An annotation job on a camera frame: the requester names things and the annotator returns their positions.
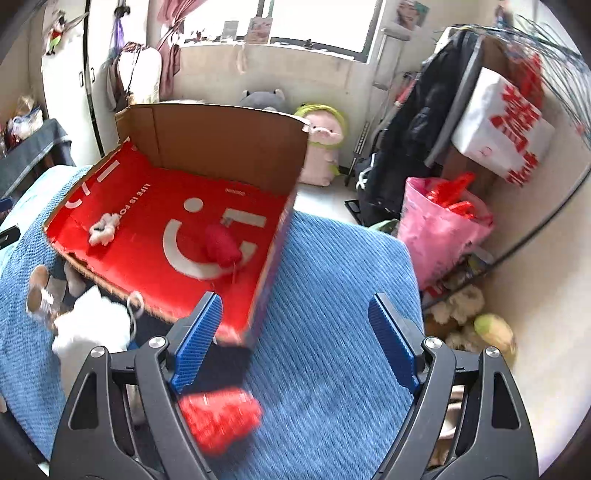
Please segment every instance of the silver screw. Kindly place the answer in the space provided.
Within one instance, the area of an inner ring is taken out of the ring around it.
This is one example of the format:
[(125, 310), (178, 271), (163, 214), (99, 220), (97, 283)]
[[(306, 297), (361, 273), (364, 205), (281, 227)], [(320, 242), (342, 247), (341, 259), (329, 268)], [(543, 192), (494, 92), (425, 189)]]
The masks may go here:
[(437, 337), (427, 337), (425, 338), (425, 345), (429, 348), (441, 348), (443, 342)]
[(148, 342), (148, 345), (152, 348), (160, 348), (166, 343), (164, 337), (154, 337)]
[(95, 346), (91, 351), (90, 351), (90, 356), (92, 358), (98, 358), (100, 356), (103, 356), (105, 354), (105, 348), (101, 347), (101, 346)]
[(486, 354), (492, 358), (498, 358), (501, 356), (501, 352), (496, 346), (488, 346), (485, 350)]

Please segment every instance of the pink curtain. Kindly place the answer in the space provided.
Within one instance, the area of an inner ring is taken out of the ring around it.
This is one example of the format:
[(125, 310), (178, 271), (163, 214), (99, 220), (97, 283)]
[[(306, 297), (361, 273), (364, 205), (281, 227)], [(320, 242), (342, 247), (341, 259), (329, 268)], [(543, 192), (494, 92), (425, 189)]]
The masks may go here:
[(158, 51), (162, 56), (160, 76), (160, 99), (169, 100), (173, 94), (174, 76), (181, 69), (178, 44), (171, 46), (171, 38), (178, 32), (185, 17), (206, 0), (164, 0), (157, 20), (168, 27), (166, 35), (160, 40)]

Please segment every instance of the white paper bag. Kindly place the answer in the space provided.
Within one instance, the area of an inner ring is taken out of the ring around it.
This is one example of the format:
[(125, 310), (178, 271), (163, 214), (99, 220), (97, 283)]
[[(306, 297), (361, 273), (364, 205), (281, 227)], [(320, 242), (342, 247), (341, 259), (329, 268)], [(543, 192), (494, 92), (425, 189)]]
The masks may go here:
[(483, 68), (452, 142), (463, 155), (523, 185), (544, 157), (554, 127), (497, 72)]

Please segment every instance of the pink pig plush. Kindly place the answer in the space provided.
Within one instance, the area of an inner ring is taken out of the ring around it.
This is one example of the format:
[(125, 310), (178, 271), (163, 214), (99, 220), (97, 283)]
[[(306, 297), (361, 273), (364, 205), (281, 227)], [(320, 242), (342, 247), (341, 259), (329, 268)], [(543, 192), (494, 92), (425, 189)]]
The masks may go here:
[(334, 108), (316, 104), (303, 105), (295, 115), (312, 125), (300, 182), (327, 187), (339, 174), (338, 148), (345, 137), (345, 119)]

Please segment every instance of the cardboard box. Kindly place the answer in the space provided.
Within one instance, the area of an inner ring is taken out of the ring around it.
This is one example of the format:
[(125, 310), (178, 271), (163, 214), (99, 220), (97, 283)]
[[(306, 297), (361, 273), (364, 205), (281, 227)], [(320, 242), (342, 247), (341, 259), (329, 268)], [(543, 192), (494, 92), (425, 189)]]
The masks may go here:
[[(289, 228), (308, 123), (282, 113), (174, 103), (134, 105), (116, 121), (119, 138), (129, 143), (97, 163), (54, 209), (44, 224), (50, 243), (85, 277), (122, 300), (144, 290), (146, 310), (167, 322), (187, 316), (204, 291), (218, 291), (225, 304), (218, 341), (252, 346)], [(188, 192), (183, 204), (179, 199)], [(200, 204), (194, 208), (189, 199)], [(167, 209), (176, 209), (168, 223)], [(115, 240), (90, 247), (89, 225), (102, 213), (119, 211)], [(182, 222), (174, 220), (179, 215)], [(236, 239), (244, 240), (241, 246), (261, 239), (252, 260), (232, 274), (214, 269), (215, 278), (200, 276), (200, 270), (193, 276), (181, 272), (172, 256), (195, 259), (202, 227), (227, 215), (234, 219), (230, 229), (243, 237)], [(171, 256), (165, 232), (173, 222)]]

